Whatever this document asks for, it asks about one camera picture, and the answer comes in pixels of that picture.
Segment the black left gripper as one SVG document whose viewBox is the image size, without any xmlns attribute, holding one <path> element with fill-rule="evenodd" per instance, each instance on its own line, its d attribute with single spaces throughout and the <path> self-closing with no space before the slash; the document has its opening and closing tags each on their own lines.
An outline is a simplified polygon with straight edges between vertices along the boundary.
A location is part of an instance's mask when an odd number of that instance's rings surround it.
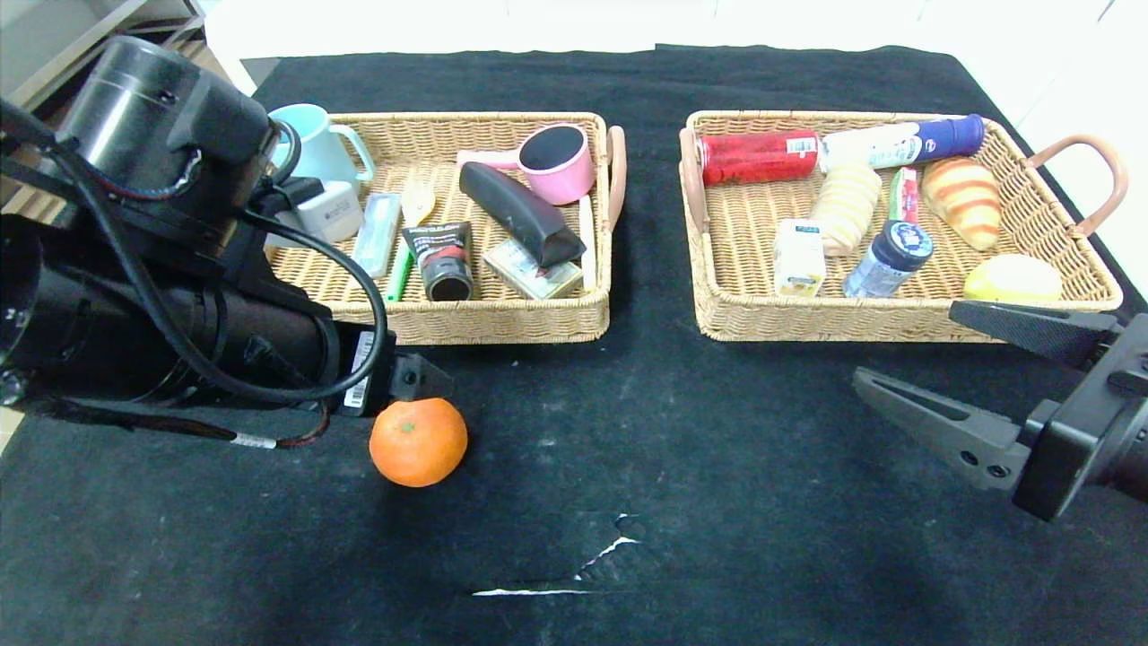
<svg viewBox="0 0 1148 646">
<path fill-rule="evenodd" d="M 319 392 L 342 384 L 325 402 L 339 413 L 369 413 L 378 365 L 386 368 L 394 344 L 378 333 L 378 318 L 340 319 L 325 306 L 304 310 L 256 302 L 255 328 L 242 344 L 242 379 L 274 391 Z M 451 375 L 421 355 L 391 356 L 388 394 L 393 400 L 453 397 Z"/>
</svg>

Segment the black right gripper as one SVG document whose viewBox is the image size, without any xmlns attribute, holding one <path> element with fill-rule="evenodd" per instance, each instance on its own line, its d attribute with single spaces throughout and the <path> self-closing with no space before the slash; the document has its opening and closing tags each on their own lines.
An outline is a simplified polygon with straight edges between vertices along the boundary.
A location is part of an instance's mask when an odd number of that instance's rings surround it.
<svg viewBox="0 0 1148 646">
<path fill-rule="evenodd" d="M 1010 418 L 877 371 L 854 371 L 858 396 L 972 487 L 1017 485 L 1013 503 L 1048 522 L 1084 487 L 1147 500 L 1145 314 L 1122 332 L 1119 320 L 1103 312 L 956 299 L 948 319 L 1069 368 L 1093 367 L 1066 400 L 1034 410 L 1041 428 L 1032 451 Z"/>
</svg>

